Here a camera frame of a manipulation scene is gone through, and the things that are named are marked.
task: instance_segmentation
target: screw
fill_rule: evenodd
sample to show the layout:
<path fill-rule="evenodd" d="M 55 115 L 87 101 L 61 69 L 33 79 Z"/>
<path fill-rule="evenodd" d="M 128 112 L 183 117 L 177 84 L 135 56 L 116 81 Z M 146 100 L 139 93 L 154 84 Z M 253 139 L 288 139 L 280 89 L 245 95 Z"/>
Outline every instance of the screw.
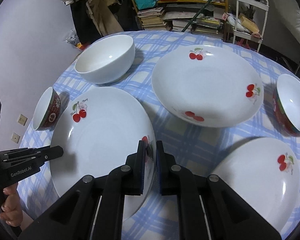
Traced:
<path fill-rule="evenodd" d="M 212 182 L 218 182 L 219 181 L 219 177 L 217 175 L 210 175 L 209 176 L 209 180 L 212 181 Z"/>
<path fill-rule="evenodd" d="M 172 171 L 180 171 L 181 170 L 181 167 L 179 165 L 172 165 L 171 166 L 171 170 Z"/>
<path fill-rule="evenodd" d="M 124 171 L 124 172 L 126 172 L 126 171 L 130 171 L 130 166 L 129 165 L 122 165 L 121 166 L 121 171 Z"/>
<path fill-rule="evenodd" d="M 86 175 L 86 176 L 84 176 L 84 177 L 82 178 L 82 181 L 83 181 L 84 183 L 89 183 L 89 182 L 92 181 L 92 179 L 93 179 L 93 177 L 92 177 L 91 175 Z"/>

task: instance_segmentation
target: table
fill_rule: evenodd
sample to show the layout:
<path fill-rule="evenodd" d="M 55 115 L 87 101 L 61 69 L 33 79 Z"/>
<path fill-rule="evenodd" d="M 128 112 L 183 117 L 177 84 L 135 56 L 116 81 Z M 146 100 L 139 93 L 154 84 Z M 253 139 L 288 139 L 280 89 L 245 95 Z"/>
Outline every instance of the table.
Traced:
<path fill-rule="evenodd" d="M 162 140 L 165 151 L 173 154 L 177 164 L 194 174 L 207 176 L 233 149 L 256 137 L 273 137 L 287 143 L 296 154 L 300 167 L 300 138 L 281 133 L 274 119 L 272 93 L 280 74 L 290 73 L 272 60 L 221 40 L 189 33 L 167 31 L 125 32 L 136 45 L 136 57 L 130 70 L 111 86 L 123 89 L 139 100 L 152 122 L 156 140 Z M 151 87 L 151 72 L 156 62 L 179 46 L 208 44 L 223 47 L 247 60 L 260 75 L 264 85 L 264 104 L 249 121 L 226 129 L 202 128 L 170 114 L 158 101 Z M 74 71 L 74 63 L 54 84 L 63 109 L 70 101 L 93 85 Z M 30 123 L 20 147 L 49 145 L 53 131 L 34 131 Z M 24 210 L 37 218 L 57 199 L 47 164 L 41 172 L 21 181 L 18 191 Z M 300 194 L 281 235 L 285 239 L 300 220 Z M 178 239 L 178 210 L 175 196 L 160 196 L 157 179 L 137 213 L 122 225 L 122 239 Z"/>

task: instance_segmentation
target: red cherry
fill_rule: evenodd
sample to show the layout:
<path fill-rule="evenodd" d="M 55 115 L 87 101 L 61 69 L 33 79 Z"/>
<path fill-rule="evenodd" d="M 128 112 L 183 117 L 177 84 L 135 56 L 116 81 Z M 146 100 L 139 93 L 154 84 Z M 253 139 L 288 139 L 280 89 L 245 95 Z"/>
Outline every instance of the red cherry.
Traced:
<path fill-rule="evenodd" d="M 86 110 L 81 109 L 81 110 L 79 111 L 79 115 L 80 115 L 80 117 L 85 118 L 85 117 L 87 116 Z"/>
<path fill-rule="evenodd" d="M 189 54 L 189 57 L 190 57 L 190 59 L 195 59 L 195 58 L 196 58 L 196 54 L 190 53 L 190 54 Z"/>
<path fill-rule="evenodd" d="M 247 98 L 250 98 L 252 96 L 253 96 L 253 92 L 252 91 L 246 92 L 246 97 Z"/>
<path fill-rule="evenodd" d="M 254 84 L 250 84 L 247 86 L 248 91 L 252 91 L 254 89 Z"/>
<path fill-rule="evenodd" d="M 203 57 L 202 57 L 201 54 L 198 54 L 198 55 L 197 55 L 197 60 L 203 60 Z"/>
<path fill-rule="evenodd" d="M 74 120 L 75 122 L 79 122 L 80 119 L 81 119 L 81 117 L 80 117 L 79 114 L 74 114 L 74 115 L 72 116 L 72 118 L 73 118 L 73 120 Z"/>
<path fill-rule="evenodd" d="M 141 140 L 143 140 L 145 143 L 148 143 L 148 138 L 146 136 L 143 136 Z"/>
<path fill-rule="evenodd" d="M 199 122 L 203 122 L 204 121 L 204 118 L 201 117 L 201 116 L 194 116 L 193 119 L 195 119 L 196 121 L 199 121 Z"/>
<path fill-rule="evenodd" d="M 278 163 L 283 163 L 285 159 L 286 159 L 286 157 L 282 154 L 279 156 L 277 161 L 278 161 Z"/>
<path fill-rule="evenodd" d="M 187 112 L 185 112 L 185 114 L 186 114 L 186 116 L 189 116 L 189 117 L 194 117 L 195 116 L 195 114 L 191 111 L 187 111 Z"/>
<path fill-rule="evenodd" d="M 280 167 L 279 167 L 280 171 L 284 171 L 286 168 L 287 168 L 287 164 L 286 163 L 281 163 L 280 164 Z"/>

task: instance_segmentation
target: red patterned bowl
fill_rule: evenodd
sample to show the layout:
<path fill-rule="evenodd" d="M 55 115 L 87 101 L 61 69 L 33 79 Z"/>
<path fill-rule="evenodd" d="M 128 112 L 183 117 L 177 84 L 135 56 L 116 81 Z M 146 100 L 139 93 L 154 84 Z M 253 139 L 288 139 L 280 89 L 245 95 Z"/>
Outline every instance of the red patterned bowl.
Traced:
<path fill-rule="evenodd" d="M 57 92 L 49 87 L 41 96 L 32 119 L 34 130 L 47 130 L 55 125 L 60 114 L 60 98 Z"/>
<path fill-rule="evenodd" d="M 283 74 L 273 94 L 273 109 L 278 122 L 292 136 L 300 137 L 300 81 Z"/>

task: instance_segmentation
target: stack of books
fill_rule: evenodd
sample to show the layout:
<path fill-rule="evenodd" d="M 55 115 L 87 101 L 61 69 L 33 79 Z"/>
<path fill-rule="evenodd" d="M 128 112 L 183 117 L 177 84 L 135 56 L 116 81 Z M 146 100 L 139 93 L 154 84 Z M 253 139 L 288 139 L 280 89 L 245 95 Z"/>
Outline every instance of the stack of books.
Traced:
<path fill-rule="evenodd" d="M 167 30 L 171 28 L 168 23 L 162 20 L 164 15 L 163 7 L 146 9 L 138 12 L 138 17 L 142 22 L 142 27 L 145 30 Z"/>
<path fill-rule="evenodd" d="M 181 32 L 184 27 L 186 27 L 187 23 L 189 21 L 187 20 L 172 20 L 172 31 L 174 32 Z M 192 25 L 190 25 L 185 31 L 191 32 Z"/>
<path fill-rule="evenodd" d="M 222 39 L 223 33 L 220 31 L 220 29 L 221 22 L 219 19 L 202 17 L 197 18 L 197 20 L 194 22 L 194 30 L 192 33 Z"/>

